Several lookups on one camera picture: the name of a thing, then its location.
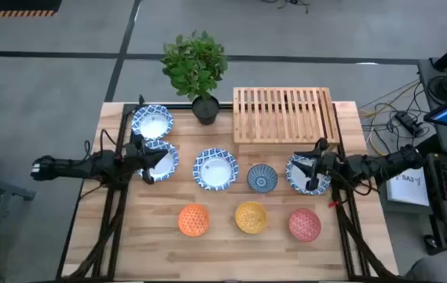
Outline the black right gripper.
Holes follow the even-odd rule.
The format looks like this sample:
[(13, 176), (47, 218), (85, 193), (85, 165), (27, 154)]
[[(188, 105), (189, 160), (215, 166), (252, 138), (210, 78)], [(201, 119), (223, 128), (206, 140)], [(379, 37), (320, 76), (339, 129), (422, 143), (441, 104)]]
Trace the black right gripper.
[(294, 155), (298, 158), (313, 160), (312, 164), (302, 164), (301, 171), (303, 173), (310, 173), (310, 184), (307, 189), (316, 189), (319, 183), (317, 175), (319, 173), (328, 175), (328, 172), (331, 169), (335, 169), (339, 162), (339, 155), (337, 153), (325, 153), (328, 146), (328, 141), (325, 138), (320, 138), (315, 143), (314, 150), (294, 152)]

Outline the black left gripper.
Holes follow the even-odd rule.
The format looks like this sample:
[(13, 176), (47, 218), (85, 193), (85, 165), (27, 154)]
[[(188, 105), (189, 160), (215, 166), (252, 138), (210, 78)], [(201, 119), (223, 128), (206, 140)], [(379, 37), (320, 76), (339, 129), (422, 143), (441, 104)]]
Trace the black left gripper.
[(154, 179), (149, 170), (160, 162), (160, 158), (167, 155), (167, 150), (148, 148), (142, 134), (134, 134), (132, 142), (126, 144), (125, 150), (124, 162), (127, 172), (133, 175), (142, 169), (143, 181), (147, 184), (153, 184)]

